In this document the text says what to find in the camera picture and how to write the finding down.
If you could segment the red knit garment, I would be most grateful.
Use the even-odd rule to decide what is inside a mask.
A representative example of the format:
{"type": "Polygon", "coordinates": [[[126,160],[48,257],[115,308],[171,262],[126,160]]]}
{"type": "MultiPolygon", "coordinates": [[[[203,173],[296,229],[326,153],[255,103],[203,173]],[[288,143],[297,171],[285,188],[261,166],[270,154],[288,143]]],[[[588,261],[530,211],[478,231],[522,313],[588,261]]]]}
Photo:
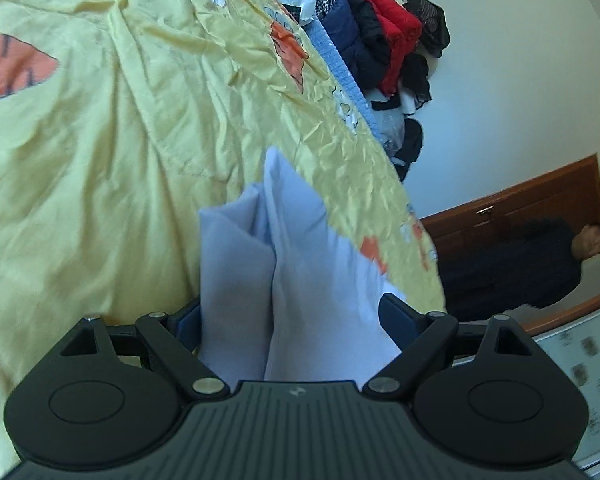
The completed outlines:
{"type": "Polygon", "coordinates": [[[392,96],[398,90],[398,80],[404,58],[417,46],[422,23],[394,0],[365,0],[369,2],[378,17],[382,32],[390,49],[390,64],[379,84],[385,96],[392,96]]]}

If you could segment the light lavender shirt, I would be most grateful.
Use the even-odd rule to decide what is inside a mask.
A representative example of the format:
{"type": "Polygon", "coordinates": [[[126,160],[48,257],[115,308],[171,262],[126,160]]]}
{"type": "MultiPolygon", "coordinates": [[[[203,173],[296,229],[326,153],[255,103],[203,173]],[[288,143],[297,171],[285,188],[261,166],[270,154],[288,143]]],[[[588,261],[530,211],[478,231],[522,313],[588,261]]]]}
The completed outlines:
{"type": "Polygon", "coordinates": [[[321,197],[275,148],[261,181],[199,223],[199,357],[230,387],[362,386],[399,354],[378,314],[396,287],[328,225],[321,197]]]}

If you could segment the person in black clothes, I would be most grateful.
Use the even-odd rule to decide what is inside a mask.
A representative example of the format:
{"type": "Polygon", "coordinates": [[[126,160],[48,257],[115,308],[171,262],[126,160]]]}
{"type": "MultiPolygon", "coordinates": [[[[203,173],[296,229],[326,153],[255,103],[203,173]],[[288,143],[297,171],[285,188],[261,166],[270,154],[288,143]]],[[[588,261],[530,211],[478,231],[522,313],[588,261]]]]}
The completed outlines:
{"type": "Polygon", "coordinates": [[[574,232],[562,219],[530,221],[498,244],[438,261],[445,310],[477,322],[525,304],[549,307],[578,287],[583,261],[598,254],[597,223],[574,232]]]}

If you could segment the blue knitted blanket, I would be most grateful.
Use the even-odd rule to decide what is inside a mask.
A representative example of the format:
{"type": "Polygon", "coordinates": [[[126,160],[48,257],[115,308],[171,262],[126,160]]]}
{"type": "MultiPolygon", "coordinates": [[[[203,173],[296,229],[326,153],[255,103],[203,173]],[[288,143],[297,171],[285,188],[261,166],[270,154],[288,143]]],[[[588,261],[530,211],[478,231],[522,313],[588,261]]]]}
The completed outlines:
{"type": "Polygon", "coordinates": [[[358,114],[366,121],[373,137],[380,142],[381,135],[377,122],[373,116],[370,104],[367,103],[365,96],[358,84],[352,77],[347,65],[338,52],[335,44],[332,42],[322,23],[317,19],[304,26],[304,31],[311,40],[313,47],[321,55],[328,66],[332,76],[338,81],[342,91],[348,96],[349,101],[358,110],[358,114]]]}

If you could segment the dark navy clothes pile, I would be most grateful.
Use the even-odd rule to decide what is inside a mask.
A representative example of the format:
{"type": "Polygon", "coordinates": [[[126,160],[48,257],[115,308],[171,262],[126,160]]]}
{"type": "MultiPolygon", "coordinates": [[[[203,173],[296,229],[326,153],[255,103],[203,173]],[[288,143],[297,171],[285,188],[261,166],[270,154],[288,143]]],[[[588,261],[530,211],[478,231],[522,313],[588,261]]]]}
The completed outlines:
{"type": "Polygon", "coordinates": [[[390,47],[372,4],[334,0],[321,22],[358,86],[378,88],[390,66],[390,47]]]}

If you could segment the yellow carrot print bedsheet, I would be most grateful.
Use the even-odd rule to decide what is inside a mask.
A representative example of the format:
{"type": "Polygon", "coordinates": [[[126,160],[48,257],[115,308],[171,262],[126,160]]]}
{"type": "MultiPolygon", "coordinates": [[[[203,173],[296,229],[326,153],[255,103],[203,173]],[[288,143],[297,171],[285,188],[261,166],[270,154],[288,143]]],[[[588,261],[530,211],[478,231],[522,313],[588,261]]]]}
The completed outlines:
{"type": "Polygon", "coordinates": [[[276,0],[0,0],[0,477],[12,389],[82,315],[195,297],[198,212],[272,147],[417,310],[442,308],[364,100],[276,0]]]}

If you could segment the brown wooden door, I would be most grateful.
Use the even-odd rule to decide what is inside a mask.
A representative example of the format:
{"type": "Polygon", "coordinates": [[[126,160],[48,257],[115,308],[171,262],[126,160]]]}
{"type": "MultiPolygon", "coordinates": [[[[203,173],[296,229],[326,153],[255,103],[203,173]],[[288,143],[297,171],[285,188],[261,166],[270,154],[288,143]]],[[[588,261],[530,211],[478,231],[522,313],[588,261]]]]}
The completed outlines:
{"type": "MultiPolygon", "coordinates": [[[[600,223],[600,168],[595,155],[501,192],[432,214],[422,224],[440,259],[492,245],[510,229],[543,218],[562,218],[579,231],[600,223]]],[[[580,285],[545,309],[523,306],[510,314],[533,336],[557,330],[600,310],[600,254],[583,263],[580,285]]]]}

